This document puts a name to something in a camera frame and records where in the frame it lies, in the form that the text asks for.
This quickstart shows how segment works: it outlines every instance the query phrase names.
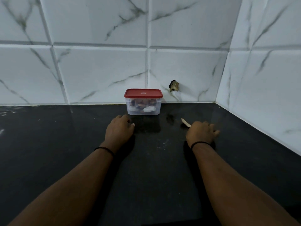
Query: plastic container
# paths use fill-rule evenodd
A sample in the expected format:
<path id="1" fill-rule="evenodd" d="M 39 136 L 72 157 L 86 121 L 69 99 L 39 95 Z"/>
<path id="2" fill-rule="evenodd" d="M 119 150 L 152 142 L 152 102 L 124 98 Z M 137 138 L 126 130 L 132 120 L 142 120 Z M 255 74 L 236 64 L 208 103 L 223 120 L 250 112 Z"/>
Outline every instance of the plastic container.
<path id="1" fill-rule="evenodd" d="M 130 115 L 158 115 L 163 94 L 159 89 L 127 89 L 124 94 Z"/>

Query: white marble tile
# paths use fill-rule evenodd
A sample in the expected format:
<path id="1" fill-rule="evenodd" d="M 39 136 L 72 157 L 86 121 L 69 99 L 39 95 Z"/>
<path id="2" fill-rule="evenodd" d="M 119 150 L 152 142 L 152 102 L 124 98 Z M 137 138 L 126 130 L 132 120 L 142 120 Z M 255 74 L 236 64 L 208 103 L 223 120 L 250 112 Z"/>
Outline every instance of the white marble tile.
<path id="1" fill-rule="evenodd" d="M 237 98 L 249 54 L 249 51 L 231 51 L 228 53 L 216 102 L 230 111 Z"/>
<path id="2" fill-rule="evenodd" d="M 149 88 L 163 92 L 167 102 L 214 102 L 227 52 L 151 49 Z M 170 92 L 172 80 L 179 91 Z"/>
<path id="3" fill-rule="evenodd" d="M 124 103 L 128 88 L 145 88 L 146 49 L 55 46 L 71 103 Z"/>
<path id="4" fill-rule="evenodd" d="M 54 43 L 146 44 L 146 0 L 41 2 Z"/>
<path id="5" fill-rule="evenodd" d="M 0 104 L 65 103 L 51 46 L 0 46 Z"/>
<path id="6" fill-rule="evenodd" d="M 301 51 L 252 51 L 233 112 L 301 154 Z"/>
<path id="7" fill-rule="evenodd" d="M 268 0 L 243 0 L 235 26 L 231 49 L 251 49 Z"/>
<path id="8" fill-rule="evenodd" d="M 39 0 L 0 1 L 0 41 L 48 42 Z"/>
<path id="9" fill-rule="evenodd" d="M 301 45 L 301 0 L 269 0 L 254 47 Z"/>
<path id="10" fill-rule="evenodd" d="M 242 0 L 152 0 L 151 45 L 229 48 Z"/>

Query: black hair tie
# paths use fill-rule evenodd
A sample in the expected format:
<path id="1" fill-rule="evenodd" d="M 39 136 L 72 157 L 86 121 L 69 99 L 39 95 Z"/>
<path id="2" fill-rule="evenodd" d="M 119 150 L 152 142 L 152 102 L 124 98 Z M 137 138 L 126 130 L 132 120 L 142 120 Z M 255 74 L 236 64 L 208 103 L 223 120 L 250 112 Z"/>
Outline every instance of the black hair tie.
<path id="1" fill-rule="evenodd" d="M 100 149 L 100 148 L 105 149 L 107 152 L 109 152 L 109 153 L 113 156 L 113 158 L 115 157 L 114 152 L 112 152 L 109 148 L 106 148 L 106 147 L 97 147 L 97 148 L 94 149 L 94 151 L 95 151 L 96 149 Z"/>
<path id="2" fill-rule="evenodd" d="M 198 144 L 198 143 L 205 143 L 205 144 L 208 144 L 210 147 L 211 147 L 211 144 L 210 143 L 207 143 L 207 142 L 204 142 L 204 141 L 198 141 L 198 142 L 195 142 L 195 143 L 193 143 L 192 145 L 191 145 L 191 150 L 192 150 L 192 148 L 196 145 L 196 144 Z"/>

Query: forearm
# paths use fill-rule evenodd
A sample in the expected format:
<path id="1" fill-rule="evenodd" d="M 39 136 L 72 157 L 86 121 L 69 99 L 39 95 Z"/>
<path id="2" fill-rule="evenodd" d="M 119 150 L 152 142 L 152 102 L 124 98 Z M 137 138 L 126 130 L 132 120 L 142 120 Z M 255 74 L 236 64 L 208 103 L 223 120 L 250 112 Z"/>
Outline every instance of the forearm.
<path id="1" fill-rule="evenodd" d="M 209 145 L 197 144 L 193 150 L 209 200 L 222 225 L 299 225 Z"/>
<path id="2" fill-rule="evenodd" d="M 81 225 L 93 207 L 112 159 L 103 149 L 94 151 L 9 225 Z"/>

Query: wooden ice cream stick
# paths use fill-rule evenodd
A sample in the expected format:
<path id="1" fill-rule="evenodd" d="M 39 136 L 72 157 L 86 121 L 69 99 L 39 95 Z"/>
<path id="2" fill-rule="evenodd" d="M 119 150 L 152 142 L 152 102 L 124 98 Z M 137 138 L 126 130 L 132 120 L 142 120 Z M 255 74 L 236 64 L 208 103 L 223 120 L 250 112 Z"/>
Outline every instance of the wooden ice cream stick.
<path id="1" fill-rule="evenodd" d="M 183 118 L 181 118 L 181 120 L 182 120 L 182 122 L 188 127 L 188 128 L 190 128 L 191 127 L 191 125 L 190 124 L 188 124 Z"/>

